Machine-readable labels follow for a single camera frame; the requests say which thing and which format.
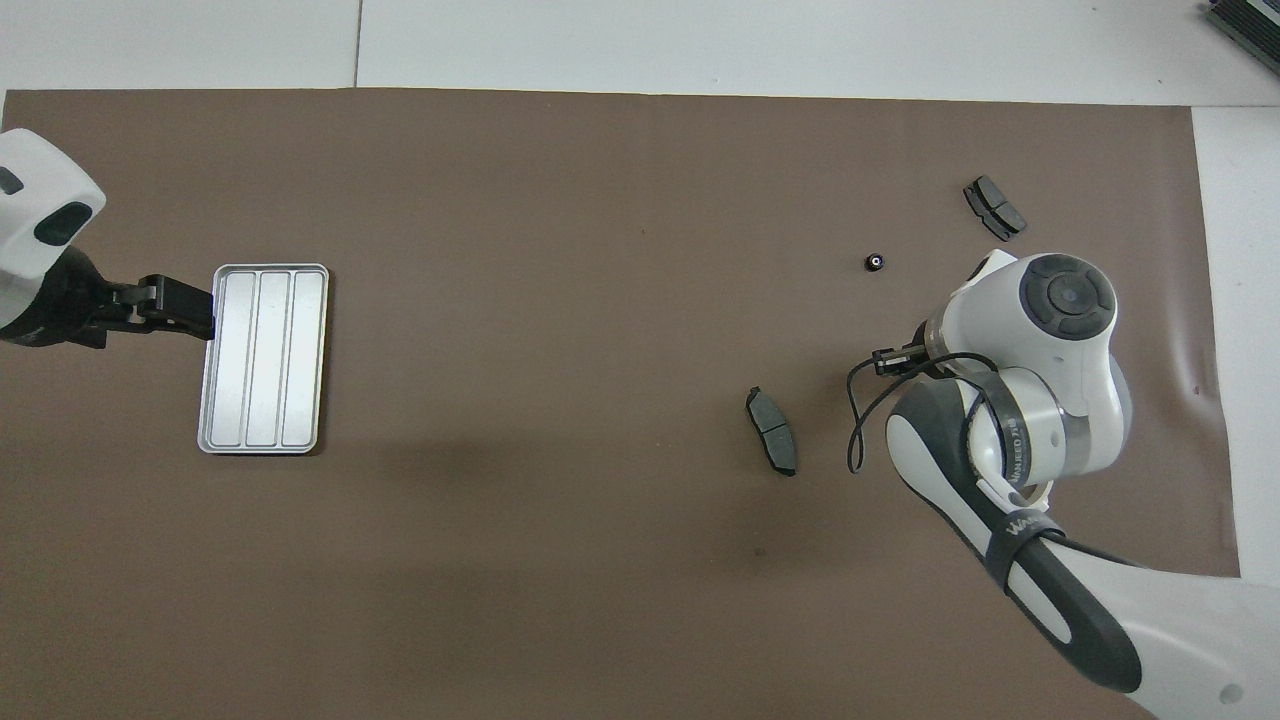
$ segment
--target white table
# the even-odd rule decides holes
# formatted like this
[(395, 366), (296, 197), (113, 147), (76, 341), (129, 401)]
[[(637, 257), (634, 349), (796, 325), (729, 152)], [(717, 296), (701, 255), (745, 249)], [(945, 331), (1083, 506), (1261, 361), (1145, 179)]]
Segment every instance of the white table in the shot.
[(1240, 570), (1280, 584), (1280, 78), (1193, 0), (0, 0), (0, 88), (349, 86), (1193, 106)]

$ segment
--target black band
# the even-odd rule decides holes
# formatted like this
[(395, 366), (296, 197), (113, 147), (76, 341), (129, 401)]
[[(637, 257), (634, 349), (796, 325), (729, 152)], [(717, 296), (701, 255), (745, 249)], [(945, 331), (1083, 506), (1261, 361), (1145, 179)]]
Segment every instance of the black band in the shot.
[(1001, 473), (1009, 484), (1021, 488), (1032, 474), (1032, 441), (1023, 409), (998, 373), (974, 373), (964, 379), (982, 388), (982, 398), (991, 406), (1000, 433)]
[(1014, 510), (991, 529), (991, 543), (982, 564), (1001, 591), (1009, 588), (1009, 570), (1018, 551), (1044, 533), (1066, 536), (1052, 518), (1034, 509)]

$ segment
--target black brake pad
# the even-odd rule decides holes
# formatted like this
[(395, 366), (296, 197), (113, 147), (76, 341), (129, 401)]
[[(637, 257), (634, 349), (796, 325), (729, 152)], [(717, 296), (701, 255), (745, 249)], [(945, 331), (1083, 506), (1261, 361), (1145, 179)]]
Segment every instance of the black brake pad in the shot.
[(746, 396), (746, 414), (755, 425), (755, 432), (764, 443), (764, 452), (769, 457), (769, 465), (783, 475), (796, 474), (796, 442), (791, 437), (791, 428), (787, 419), (778, 410), (773, 398), (753, 387)]
[(964, 188), (964, 199), (973, 214), (1000, 240), (1007, 241), (1027, 229), (1027, 219), (987, 176), (969, 183)]

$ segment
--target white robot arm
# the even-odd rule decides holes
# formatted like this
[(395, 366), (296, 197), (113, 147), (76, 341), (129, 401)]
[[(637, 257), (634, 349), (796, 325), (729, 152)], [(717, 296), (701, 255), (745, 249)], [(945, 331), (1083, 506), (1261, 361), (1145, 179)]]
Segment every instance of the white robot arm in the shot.
[(0, 133), (0, 340), (106, 347), (108, 331), (212, 337), (212, 297), (166, 278), (102, 279), (70, 242), (106, 196), (70, 158), (27, 129)]
[[(1124, 446), (1117, 310), (1083, 260), (991, 254), (899, 354), (897, 373), (929, 359), (946, 373), (893, 407), (893, 465), (1091, 680), (1165, 719), (1280, 717), (1280, 588), (1134, 566), (1046, 515), (1053, 479), (1105, 468)], [(946, 360), (957, 352), (998, 369)]]

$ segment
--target black joint cap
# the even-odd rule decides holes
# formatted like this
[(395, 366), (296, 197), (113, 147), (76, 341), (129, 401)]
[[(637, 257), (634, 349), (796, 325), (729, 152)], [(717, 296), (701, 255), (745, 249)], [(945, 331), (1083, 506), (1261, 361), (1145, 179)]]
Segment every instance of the black joint cap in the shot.
[(36, 240), (44, 242), (45, 245), (51, 245), (54, 247), (61, 247), (72, 241), (72, 237), (79, 232), (84, 223), (93, 217), (93, 210), (84, 205), (83, 202), (68, 202), (58, 210), (54, 210), (44, 220), (36, 224), (36, 229), (32, 234)]
[(13, 170), (0, 165), (0, 192), (5, 195), (13, 195), (26, 187), (18, 176), (13, 174)]
[(1032, 260), (1023, 273), (1019, 293), (1032, 324), (1061, 340), (1097, 337), (1116, 314), (1111, 281), (1070, 255)]
[(778, 405), (773, 402), (773, 398), (760, 392), (760, 388), (753, 387), (746, 396), (746, 414), (751, 418), (751, 424), (755, 425), (755, 432), (764, 443), (769, 465), (783, 475), (795, 475), (796, 443)]

